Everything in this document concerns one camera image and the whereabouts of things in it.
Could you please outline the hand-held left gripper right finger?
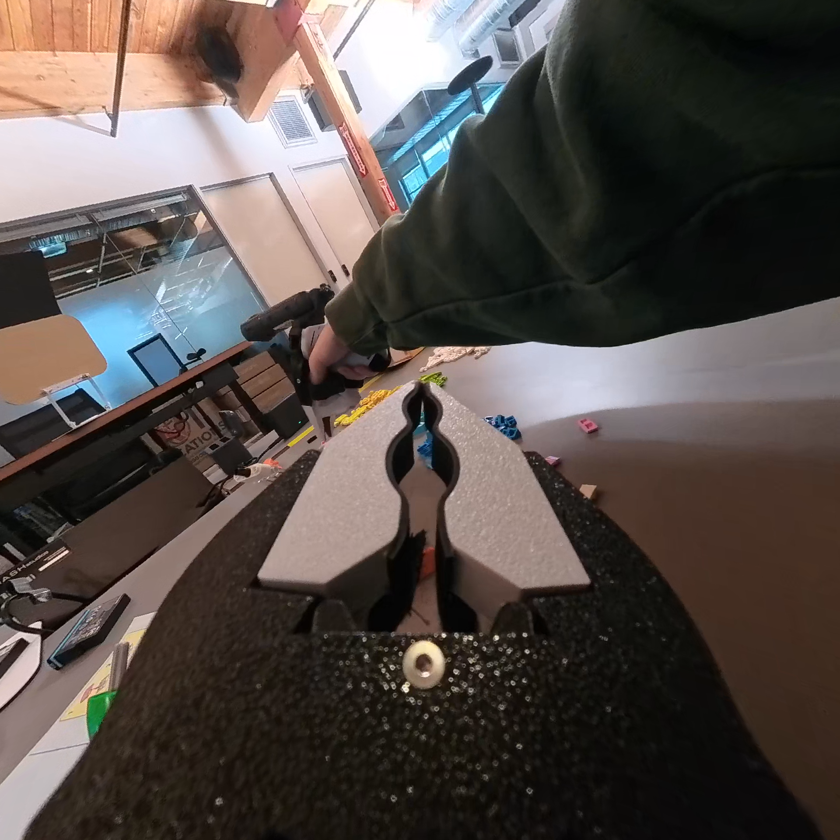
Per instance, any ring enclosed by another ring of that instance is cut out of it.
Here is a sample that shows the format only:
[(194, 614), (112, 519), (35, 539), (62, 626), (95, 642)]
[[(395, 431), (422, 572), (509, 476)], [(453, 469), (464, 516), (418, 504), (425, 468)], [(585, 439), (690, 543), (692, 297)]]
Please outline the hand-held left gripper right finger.
[(436, 385), (425, 387), (437, 504), (443, 628), (477, 628), (506, 605), (582, 592), (591, 578), (520, 448)]

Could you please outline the wooden slatted crate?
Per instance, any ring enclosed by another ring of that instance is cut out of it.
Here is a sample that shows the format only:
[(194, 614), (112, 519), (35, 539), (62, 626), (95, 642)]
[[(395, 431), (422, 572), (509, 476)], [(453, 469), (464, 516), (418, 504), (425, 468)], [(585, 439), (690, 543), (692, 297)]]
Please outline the wooden slatted crate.
[(231, 393), (261, 433), (288, 441), (310, 425), (286, 371), (268, 351), (243, 357), (233, 367), (237, 379)]

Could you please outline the bright green lego piece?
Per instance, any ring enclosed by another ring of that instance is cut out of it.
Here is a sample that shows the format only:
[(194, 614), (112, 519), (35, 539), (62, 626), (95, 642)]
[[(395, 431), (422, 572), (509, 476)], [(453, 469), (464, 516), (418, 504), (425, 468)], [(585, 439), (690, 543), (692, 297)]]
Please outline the bright green lego piece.
[(91, 695), (87, 699), (86, 728), (89, 741), (91, 741), (99, 731), (102, 722), (118, 693), (119, 691), (117, 689), (109, 689), (95, 695)]

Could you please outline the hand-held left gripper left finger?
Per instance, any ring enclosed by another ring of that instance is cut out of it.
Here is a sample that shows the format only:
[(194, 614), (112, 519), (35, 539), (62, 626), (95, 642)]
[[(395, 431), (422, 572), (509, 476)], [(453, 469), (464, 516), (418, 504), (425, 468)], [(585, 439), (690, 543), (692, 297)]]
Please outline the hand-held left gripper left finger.
[(257, 573), (264, 589), (341, 602), (367, 628), (410, 613), (426, 548), (401, 481), (424, 388), (401, 386), (326, 445)]

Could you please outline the tan rounded panel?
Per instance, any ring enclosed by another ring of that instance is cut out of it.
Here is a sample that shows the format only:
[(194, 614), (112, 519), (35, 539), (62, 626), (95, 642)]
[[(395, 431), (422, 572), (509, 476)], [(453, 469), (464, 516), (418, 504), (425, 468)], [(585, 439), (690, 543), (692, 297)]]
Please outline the tan rounded panel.
[(1, 397), (26, 405), (108, 369), (90, 333), (66, 314), (1, 330)]

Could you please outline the pile of yellow lego pieces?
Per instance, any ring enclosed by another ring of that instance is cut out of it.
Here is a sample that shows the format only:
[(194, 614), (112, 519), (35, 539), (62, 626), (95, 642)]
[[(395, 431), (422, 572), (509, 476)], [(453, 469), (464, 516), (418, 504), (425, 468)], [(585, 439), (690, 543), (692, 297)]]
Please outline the pile of yellow lego pieces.
[(333, 427), (344, 428), (354, 424), (365, 414), (369, 413), (372, 409), (383, 403), (387, 398), (399, 390), (400, 388), (397, 387), (392, 389), (381, 389), (368, 393), (360, 400), (359, 404), (353, 410), (337, 416), (333, 421)]

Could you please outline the person's right hand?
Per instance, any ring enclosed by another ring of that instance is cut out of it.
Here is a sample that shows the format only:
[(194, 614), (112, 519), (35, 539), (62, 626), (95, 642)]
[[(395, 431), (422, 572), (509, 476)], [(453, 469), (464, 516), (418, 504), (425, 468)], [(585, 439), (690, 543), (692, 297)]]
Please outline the person's right hand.
[(350, 353), (350, 348), (340, 340), (326, 322), (308, 357), (310, 382), (319, 385), (331, 373), (336, 373), (347, 380), (353, 381), (364, 381), (372, 378), (375, 371), (369, 366), (346, 363)]

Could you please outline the pile of blue lego pieces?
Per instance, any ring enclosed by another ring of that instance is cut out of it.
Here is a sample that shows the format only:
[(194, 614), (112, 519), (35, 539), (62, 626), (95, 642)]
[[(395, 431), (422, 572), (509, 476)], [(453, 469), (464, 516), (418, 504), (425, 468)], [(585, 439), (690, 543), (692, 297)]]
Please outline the pile of blue lego pieces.
[[(522, 440), (522, 432), (518, 427), (516, 417), (498, 414), (485, 416), (484, 421), (510, 441), (518, 442)], [(421, 414), (421, 423), (415, 427), (413, 434), (418, 441), (416, 455), (426, 467), (431, 468), (433, 466), (433, 436), (425, 423), (424, 413)]]

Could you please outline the black box with blue edge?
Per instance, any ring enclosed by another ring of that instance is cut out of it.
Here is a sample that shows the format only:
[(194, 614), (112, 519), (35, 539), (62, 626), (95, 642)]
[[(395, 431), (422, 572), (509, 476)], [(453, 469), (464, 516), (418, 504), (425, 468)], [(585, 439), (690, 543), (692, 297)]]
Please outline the black box with blue edge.
[(102, 644), (130, 602), (129, 595), (121, 594), (82, 611), (69, 633), (47, 657), (47, 666), (61, 670)]

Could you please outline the black monitor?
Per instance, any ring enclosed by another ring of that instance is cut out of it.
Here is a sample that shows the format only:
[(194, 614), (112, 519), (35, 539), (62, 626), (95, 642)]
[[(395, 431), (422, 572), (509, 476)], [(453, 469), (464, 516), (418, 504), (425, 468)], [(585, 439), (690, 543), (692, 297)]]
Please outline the black monitor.
[(39, 250), (1, 255), (1, 329), (61, 314)]

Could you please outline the person's right forearm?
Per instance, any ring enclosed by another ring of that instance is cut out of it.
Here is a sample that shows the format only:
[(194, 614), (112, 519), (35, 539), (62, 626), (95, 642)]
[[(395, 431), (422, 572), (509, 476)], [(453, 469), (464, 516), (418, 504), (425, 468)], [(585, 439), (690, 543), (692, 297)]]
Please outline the person's right forearm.
[(838, 2), (568, 2), (335, 339), (616, 347), (838, 298), (838, 36)]

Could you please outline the pile of white lego pieces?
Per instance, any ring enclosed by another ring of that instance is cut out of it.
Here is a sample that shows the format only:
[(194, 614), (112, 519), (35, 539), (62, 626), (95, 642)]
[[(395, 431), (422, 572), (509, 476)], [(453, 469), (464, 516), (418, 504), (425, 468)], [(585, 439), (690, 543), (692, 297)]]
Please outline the pile of white lego pieces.
[(425, 365), (420, 369), (422, 374), (434, 373), (444, 364), (450, 364), (461, 359), (471, 357), (480, 359), (492, 350), (490, 346), (439, 346), (427, 359)]

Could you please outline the long wooden desk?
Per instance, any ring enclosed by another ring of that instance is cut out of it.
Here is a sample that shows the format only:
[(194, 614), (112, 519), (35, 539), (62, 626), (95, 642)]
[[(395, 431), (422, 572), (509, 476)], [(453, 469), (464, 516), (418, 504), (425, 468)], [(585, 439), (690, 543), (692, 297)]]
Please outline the long wooden desk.
[(132, 421), (146, 420), (164, 407), (173, 406), (177, 401), (187, 406), (201, 402), (230, 382), (237, 381), (238, 376), (233, 365), (242, 360), (243, 354), (248, 352), (251, 346), (252, 342), (249, 341), (236, 344), (173, 380), (153, 387), (125, 404), (91, 418), (83, 425), (38, 447), (32, 453), (16, 458), (1, 468), (1, 481), (12, 479), (18, 473), (33, 468), (52, 455), (63, 455), (89, 438), (102, 436), (112, 430), (119, 431), (128, 427)]

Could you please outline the cardboard box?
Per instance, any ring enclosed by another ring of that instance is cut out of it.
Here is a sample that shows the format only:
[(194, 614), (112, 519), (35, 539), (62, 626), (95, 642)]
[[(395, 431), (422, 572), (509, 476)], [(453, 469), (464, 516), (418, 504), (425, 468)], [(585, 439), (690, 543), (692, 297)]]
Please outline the cardboard box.
[(177, 449), (200, 471), (216, 465), (214, 454), (226, 445), (245, 445), (242, 434), (228, 427), (234, 412), (226, 395), (203, 399), (154, 427), (150, 435), (165, 448)]

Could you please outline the lego instruction booklet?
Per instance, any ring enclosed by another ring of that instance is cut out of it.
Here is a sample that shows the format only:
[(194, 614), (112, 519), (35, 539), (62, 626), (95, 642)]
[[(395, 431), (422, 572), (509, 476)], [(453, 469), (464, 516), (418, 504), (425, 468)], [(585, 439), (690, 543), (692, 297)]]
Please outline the lego instruction booklet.
[(127, 643), (133, 656), (154, 617), (152, 611), (120, 619), (107, 642), (61, 671), (42, 668), (2, 710), (2, 781), (31, 755), (88, 744), (88, 699), (108, 687), (113, 649)]

